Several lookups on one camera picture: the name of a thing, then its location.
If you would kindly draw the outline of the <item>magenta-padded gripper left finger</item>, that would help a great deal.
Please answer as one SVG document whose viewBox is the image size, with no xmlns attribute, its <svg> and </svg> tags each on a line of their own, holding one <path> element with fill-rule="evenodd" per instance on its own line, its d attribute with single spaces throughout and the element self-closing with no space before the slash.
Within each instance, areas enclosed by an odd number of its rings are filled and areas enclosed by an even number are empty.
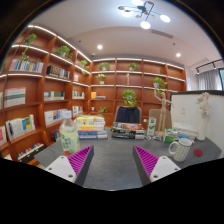
<svg viewBox="0 0 224 224">
<path fill-rule="evenodd" d="M 83 186 L 93 155 L 94 146 L 90 145 L 68 157 L 59 156 L 46 168 L 46 171 Z"/>
</svg>

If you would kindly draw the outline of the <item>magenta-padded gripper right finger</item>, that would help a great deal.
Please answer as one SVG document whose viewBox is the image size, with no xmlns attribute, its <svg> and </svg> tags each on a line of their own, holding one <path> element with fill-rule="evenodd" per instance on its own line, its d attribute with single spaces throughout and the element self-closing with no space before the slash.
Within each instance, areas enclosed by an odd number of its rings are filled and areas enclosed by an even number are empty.
<svg viewBox="0 0 224 224">
<path fill-rule="evenodd" d="M 137 145 L 133 146 L 133 157 L 143 186 L 180 170 L 167 156 L 157 157 Z"/>
</svg>

